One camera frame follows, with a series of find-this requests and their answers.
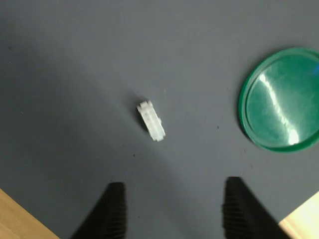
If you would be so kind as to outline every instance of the green lid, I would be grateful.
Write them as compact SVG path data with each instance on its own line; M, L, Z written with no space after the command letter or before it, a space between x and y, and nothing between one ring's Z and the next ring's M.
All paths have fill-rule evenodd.
M319 139L319 53L280 51L246 80L238 104L241 125L262 148L293 152Z

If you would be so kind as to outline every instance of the small white block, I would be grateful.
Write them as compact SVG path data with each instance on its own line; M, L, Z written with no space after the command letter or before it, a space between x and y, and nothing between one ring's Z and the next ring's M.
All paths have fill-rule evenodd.
M158 118L153 104L150 101L144 101L137 106L146 127L150 133L150 136L154 141L161 141L164 139L165 131L161 125L161 120Z

